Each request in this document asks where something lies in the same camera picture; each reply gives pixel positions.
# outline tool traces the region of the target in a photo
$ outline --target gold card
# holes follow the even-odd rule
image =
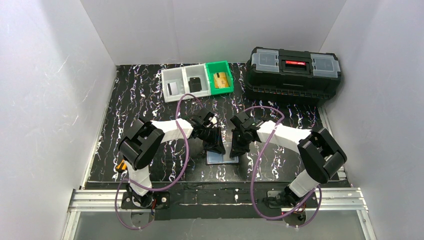
[[[225,72],[217,72],[213,75],[213,82],[216,89],[228,88],[227,75]]]

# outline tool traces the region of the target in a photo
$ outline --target black marble-patterned table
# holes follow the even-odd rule
[[[115,172],[117,164],[117,144],[132,122],[139,116],[155,121],[175,119],[177,102],[164,101],[161,83],[161,70],[183,65],[121,65],[112,96],[108,105],[97,151],[90,170],[89,182],[115,182],[121,175]],[[272,106],[285,115],[283,124],[294,128],[320,128],[322,123],[318,109],[308,105],[276,103],[271,101],[248,100],[245,96],[243,79],[246,77],[244,63],[231,63],[234,80],[234,93],[202,97],[204,106],[215,113],[218,124],[225,130],[223,140],[231,142],[234,128],[230,118],[250,106]],[[187,100],[181,105],[181,115],[185,116],[199,109],[194,100]],[[251,112],[255,118],[265,117],[276,121],[279,116],[268,109],[255,109]],[[190,160],[181,181],[187,182],[246,182],[251,179],[254,161],[256,161],[263,143],[252,143],[250,153],[239,160],[239,164],[206,165],[206,154],[202,141],[190,139]],[[180,173],[185,159],[182,140],[165,142],[159,148],[150,164],[152,182],[169,182]],[[264,152],[256,181],[289,182],[304,169],[300,157],[294,151],[270,144]]]

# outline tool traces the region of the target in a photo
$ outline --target black toolbox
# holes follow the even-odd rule
[[[255,47],[244,85],[252,100],[321,106],[336,95],[341,78],[333,53]]]

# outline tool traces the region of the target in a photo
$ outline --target white wall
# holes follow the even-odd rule
[[[115,74],[79,0],[1,1],[0,239],[60,239]]]
[[[423,238],[423,13],[420,0],[348,0],[321,48],[340,59],[326,109],[382,240]]]
[[[81,0],[116,65],[246,62],[318,52],[345,0]]]

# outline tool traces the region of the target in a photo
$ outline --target cable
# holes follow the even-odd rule
[[[119,194],[119,190],[121,189],[122,183],[123,183],[124,181],[128,181],[128,178],[122,178],[122,179],[120,180],[119,185],[118,185],[118,189],[117,189],[117,191],[116,191],[116,195],[115,195],[115,204],[114,204],[114,207],[115,207],[115,213],[116,213],[116,216],[117,216],[118,220],[120,221],[120,223],[121,223],[124,227],[126,227],[127,229],[130,229],[130,230],[140,230],[140,229],[144,229],[144,228],[146,228],[146,227],[150,226],[150,224],[152,224],[152,223],[153,223],[153,221],[151,221],[151,222],[147,223],[147,224],[146,224],[146,225],[144,225],[144,226],[134,227],[134,226],[129,226],[129,225],[127,225],[127,224],[126,224],[126,223],[125,223],[125,222],[121,219],[121,216],[119,215],[119,212],[118,212],[118,194]]]
[[[254,195],[255,176],[256,176],[257,169],[258,169],[259,160],[261,159],[262,154],[264,154],[265,148],[267,148],[267,146],[270,143],[272,137],[274,136],[274,134],[276,132],[276,127],[278,126],[278,124],[280,124],[283,121],[284,114],[280,110],[278,110],[278,109],[276,109],[274,107],[271,107],[271,106],[251,106],[249,108],[246,108],[244,110],[244,112],[247,112],[247,111],[252,110],[252,109],[258,109],[258,108],[261,108],[261,109],[271,109],[271,110],[276,111],[277,113],[279,113],[282,117],[280,119],[278,119],[278,121],[275,123],[274,129],[272,130],[271,134],[269,135],[268,139],[266,140],[265,144],[263,145],[263,148],[260,150],[259,155],[257,156],[256,162],[254,163],[253,170],[252,170],[252,178],[251,178],[251,181],[250,181],[250,200],[252,202],[252,205],[253,205],[254,210],[256,211],[256,213],[259,216],[261,216],[262,218],[264,218],[266,220],[280,220],[280,219],[283,219],[283,218],[287,217],[288,215],[292,214],[294,211],[298,210],[308,200],[308,198],[312,195],[312,193],[314,193],[315,188],[312,189],[308,194],[306,194],[306,196],[302,199],[302,201],[300,201],[300,203],[297,206],[293,207],[293,209],[291,209],[290,211],[284,213],[283,215],[280,215],[280,216],[266,216],[266,215],[262,214],[259,211],[259,209],[258,209],[258,207],[256,206],[256,203],[255,203],[255,195]],[[307,222],[305,222],[304,224],[302,224],[301,226],[298,226],[298,227],[303,227],[303,226],[307,225],[308,223],[311,222],[312,219],[315,218],[315,216],[316,216],[316,214],[317,214],[317,212],[318,212],[318,210],[320,208],[321,200],[322,200],[322,196],[323,196],[321,194],[321,188],[319,186],[318,186],[318,189],[320,189],[319,205],[316,208],[315,213],[313,214],[313,216],[311,217],[310,220],[308,220]]]
[[[150,211],[153,217],[155,216],[155,213],[153,212],[153,209],[155,209],[155,207],[156,207],[156,198],[154,199],[154,202],[153,202],[153,205],[151,206],[151,211]]]
[[[184,94],[184,95],[182,95],[182,97],[179,99],[179,101],[178,101],[178,105],[176,106],[176,112],[175,112],[175,120],[177,120],[177,118],[178,118],[178,114],[180,113],[180,105],[181,105],[181,102],[183,101],[183,98],[185,97],[185,96],[192,96],[193,98],[195,98],[196,99],[196,101],[200,104],[200,106],[203,108],[203,104],[200,102],[200,100],[197,98],[197,97],[195,97],[193,94],[190,94],[190,93],[186,93],[186,94]],[[182,170],[181,170],[181,172],[179,173],[179,175],[175,178],[175,180],[173,181],[173,182],[171,182],[169,185],[167,185],[167,186],[164,186],[164,187],[161,187],[161,188],[150,188],[150,187],[146,187],[146,186],[143,186],[143,185],[141,185],[141,184],[139,184],[138,182],[136,182],[136,181],[134,181],[134,180],[131,180],[131,179],[129,179],[129,178],[122,178],[121,180],[120,180],[120,182],[119,182],[119,185],[118,185],[118,189],[116,190],[116,195],[115,195],[115,204],[114,204],[114,207],[115,207],[115,213],[116,213],[116,216],[117,216],[117,218],[118,218],[118,220],[120,221],[120,223],[124,226],[124,227],[126,227],[127,229],[131,229],[131,230],[139,230],[139,229],[144,229],[145,227],[147,227],[147,226],[149,226],[151,223],[153,223],[153,221],[151,221],[151,222],[149,222],[148,224],[146,224],[146,225],[144,225],[144,226],[140,226],[140,227],[133,227],[133,226],[129,226],[129,225],[127,225],[127,224],[125,224],[125,222],[124,221],[122,221],[122,219],[121,219],[121,216],[119,215],[119,213],[118,213],[118,207],[117,207],[117,203],[118,203],[118,194],[119,194],[119,190],[120,190],[120,188],[121,188],[121,185],[122,185],[122,183],[124,182],[124,181],[130,181],[131,183],[133,183],[133,184],[135,184],[136,186],[138,186],[138,187],[140,187],[140,188],[142,188],[142,189],[145,189],[145,190],[148,190],[148,191],[151,191],[151,192],[162,192],[162,191],[165,191],[165,190],[168,190],[170,187],[172,187],[172,186],[174,186],[180,179],[181,179],[181,177],[183,176],[183,174],[184,174],[184,172],[186,171],[186,168],[187,168],[187,164],[189,163],[189,141],[187,140],[187,136],[186,136],[186,134],[184,133],[184,130],[181,128],[181,126],[180,126],[180,124],[178,123],[178,121],[175,121],[176,122],[176,126],[178,127],[178,129],[179,129],[179,131],[181,132],[181,134],[182,134],[182,137],[184,138],[184,144],[185,144],[185,162],[184,162],[184,165],[182,166]]]
[[[300,210],[299,211],[299,209],[297,210],[297,211],[295,211],[294,213],[295,214],[301,214],[301,213],[303,213],[304,211],[305,211],[305,209],[306,209],[306,202],[303,204],[303,206],[302,206],[302,210]]]
[[[308,221],[306,221],[304,224],[297,226],[298,228],[304,227],[304,226],[308,225],[310,222],[312,222],[312,220],[315,218],[315,216],[316,216],[316,215],[317,215],[317,213],[318,213],[318,210],[319,210],[319,209],[320,209],[320,207],[321,207],[321,202],[322,202],[322,200],[323,200],[323,192],[321,191],[321,187],[320,187],[320,185],[318,185],[318,186],[316,186],[316,187],[317,187],[317,188],[318,188],[318,190],[319,190],[319,201],[318,201],[318,206],[316,207],[315,212],[314,212],[314,213],[313,213],[313,215],[309,218],[309,220],[308,220]]]

